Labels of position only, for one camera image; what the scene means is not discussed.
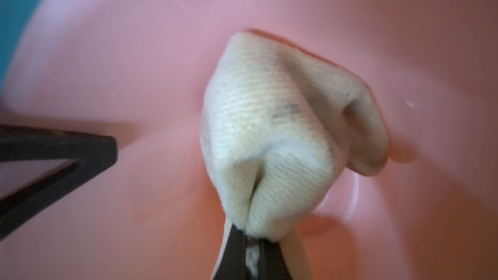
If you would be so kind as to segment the beige cleaning cloth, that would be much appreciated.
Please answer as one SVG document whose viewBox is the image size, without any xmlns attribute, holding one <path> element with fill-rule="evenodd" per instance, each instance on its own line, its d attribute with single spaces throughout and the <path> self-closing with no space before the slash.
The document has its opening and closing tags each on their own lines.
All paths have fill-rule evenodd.
<svg viewBox="0 0 498 280">
<path fill-rule="evenodd" d="M 298 225 L 345 169 L 375 176 L 390 140 L 366 83 L 253 32 L 233 35 L 204 95 L 200 145 L 226 220 L 277 242 L 293 279 L 312 279 Z"/>
</svg>

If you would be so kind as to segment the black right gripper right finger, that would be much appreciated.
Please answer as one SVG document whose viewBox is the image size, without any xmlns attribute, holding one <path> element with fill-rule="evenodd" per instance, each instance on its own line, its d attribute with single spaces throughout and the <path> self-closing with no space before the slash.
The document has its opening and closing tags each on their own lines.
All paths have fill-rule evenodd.
<svg viewBox="0 0 498 280">
<path fill-rule="evenodd" d="M 258 247 L 260 256 L 257 279 L 292 280 L 278 242 L 259 239 Z"/>
</svg>

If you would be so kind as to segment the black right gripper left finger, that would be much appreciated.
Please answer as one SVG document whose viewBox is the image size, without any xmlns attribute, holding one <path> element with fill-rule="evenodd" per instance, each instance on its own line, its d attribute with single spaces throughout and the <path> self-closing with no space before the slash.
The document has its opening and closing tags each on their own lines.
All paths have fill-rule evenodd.
<svg viewBox="0 0 498 280">
<path fill-rule="evenodd" d="M 226 242 L 220 263 L 213 276 L 214 280 L 246 280 L 248 269 L 246 267 L 247 237 L 234 225 Z"/>
</svg>

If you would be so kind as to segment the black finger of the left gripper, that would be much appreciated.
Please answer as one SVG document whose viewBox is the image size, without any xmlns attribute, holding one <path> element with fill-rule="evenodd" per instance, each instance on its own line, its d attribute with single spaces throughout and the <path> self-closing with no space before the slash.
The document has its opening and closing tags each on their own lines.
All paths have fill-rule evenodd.
<svg viewBox="0 0 498 280">
<path fill-rule="evenodd" d="M 1 163 L 72 160 L 1 199 L 1 238 L 112 167 L 117 158 L 112 136 L 1 125 Z"/>
</svg>

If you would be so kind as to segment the blue plastic bucket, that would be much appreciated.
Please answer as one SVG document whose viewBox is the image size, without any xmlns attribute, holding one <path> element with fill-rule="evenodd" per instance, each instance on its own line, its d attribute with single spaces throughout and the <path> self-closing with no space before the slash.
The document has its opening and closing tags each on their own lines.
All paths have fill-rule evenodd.
<svg viewBox="0 0 498 280">
<path fill-rule="evenodd" d="M 1 85 L 5 84 L 10 61 L 40 0 L 1 0 Z"/>
</svg>

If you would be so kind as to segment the pink plastic bucket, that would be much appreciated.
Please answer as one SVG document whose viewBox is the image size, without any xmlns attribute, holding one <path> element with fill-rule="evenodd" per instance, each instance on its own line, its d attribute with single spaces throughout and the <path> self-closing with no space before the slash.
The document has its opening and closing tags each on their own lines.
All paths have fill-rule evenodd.
<svg viewBox="0 0 498 280">
<path fill-rule="evenodd" d="M 2 279 L 208 279 L 224 214 L 198 138 L 231 35 L 361 76 L 392 134 L 301 227 L 316 279 L 497 278 L 497 0 L 42 0 L 9 124 L 113 135 L 119 160 L 1 243 Z"/>
</svg>

